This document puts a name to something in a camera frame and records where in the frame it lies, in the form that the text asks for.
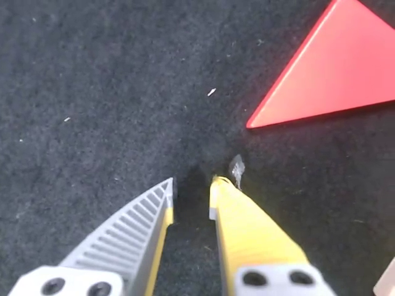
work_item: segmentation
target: dark gray carpet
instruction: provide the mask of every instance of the dark gray carpet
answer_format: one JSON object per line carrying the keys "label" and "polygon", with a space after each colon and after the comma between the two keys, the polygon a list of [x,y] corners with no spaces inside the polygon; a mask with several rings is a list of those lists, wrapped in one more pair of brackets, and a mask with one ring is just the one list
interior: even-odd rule
{"label": "dark gray carpet", "polygon": [[[364,3],[395,26],[394,1]],[[334,290],[371,295],[395,255],[394,104],[244,129],[327,4],[2,1],[0,294],[176,176],[156,295],[220,295],[209,178],[241,152]]]}

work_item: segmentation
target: small debris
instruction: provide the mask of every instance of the small debris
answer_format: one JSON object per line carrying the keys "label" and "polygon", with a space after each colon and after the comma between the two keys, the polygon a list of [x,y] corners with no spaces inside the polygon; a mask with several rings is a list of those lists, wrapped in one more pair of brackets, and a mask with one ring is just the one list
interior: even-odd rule
{"label": "small debris", "polygon": [[241,190],[241,177],[243,176],[244,171],[246,170],[246,166],[241,158],[241,155],[238,154],[229,164],[229,171],[234,177],[236,181],[236,186],[239,190]]}
{"label": "small debris", "polygon": [[209,97],[209,96],[211,96],[213,93],[215,93],[216,90],[217,90],[216,88],[211,89],[210,92],[207,94],[207,97]]}

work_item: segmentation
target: red triangular block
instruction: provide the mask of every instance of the red triangular block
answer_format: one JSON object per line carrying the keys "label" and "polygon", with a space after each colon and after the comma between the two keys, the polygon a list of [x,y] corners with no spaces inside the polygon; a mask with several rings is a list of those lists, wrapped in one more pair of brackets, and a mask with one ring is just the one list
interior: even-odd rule
{"label": "red triangular block", "polygon": [[334,0],[247,127],[394,99],[395,30],[357,0]]}

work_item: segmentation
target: screw hole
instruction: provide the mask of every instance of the screw hole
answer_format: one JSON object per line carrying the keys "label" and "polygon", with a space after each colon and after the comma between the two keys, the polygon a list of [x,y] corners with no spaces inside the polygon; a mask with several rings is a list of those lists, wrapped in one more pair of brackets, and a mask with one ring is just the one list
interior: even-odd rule
{"label": "screw hole", "polygon": [[307,273],[302,271],[293,271],[290,278],[295,284],[311,285],[314,283],[313,279]]}
{"label": "screw hole", "polygon": [[63,289],[64,284],[65,280],[61,277],[51,279],[44,284],[43,288],[41,289],[41,293],[43,295],[54,295]]}
{"label": "screw hole", "polygon": [[106,282],[97,282],[89,288],[88,296],[108,296],[111,292],[111,285]]}
{"label": "screw hole", "polygon": [[254,271],[246,273],[243,276],[243,282],[248,286],[264,286],[267,284],[266,277]]}

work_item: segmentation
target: white fleck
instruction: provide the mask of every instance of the white fleck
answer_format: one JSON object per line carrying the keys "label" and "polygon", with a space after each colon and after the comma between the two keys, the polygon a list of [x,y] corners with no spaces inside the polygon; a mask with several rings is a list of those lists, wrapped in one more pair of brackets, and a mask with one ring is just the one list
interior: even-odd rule
{"label": "white fleck", "polygon": [[209,97],[209,96],[211,96],[213,93],[215,93],[216,90],[217,90],[216,88],[211,89],[210,92],[207,94],[207,97]]}
{"label": "white fleck", "polygon": [[26,214],[26,212],[28,211],[30,207],[30,202],[26,203],[23,208],[21,209],[21,211],[18,211],[17,214],[15,215],[15,218],[17,220],[19,220],[24,214]]}

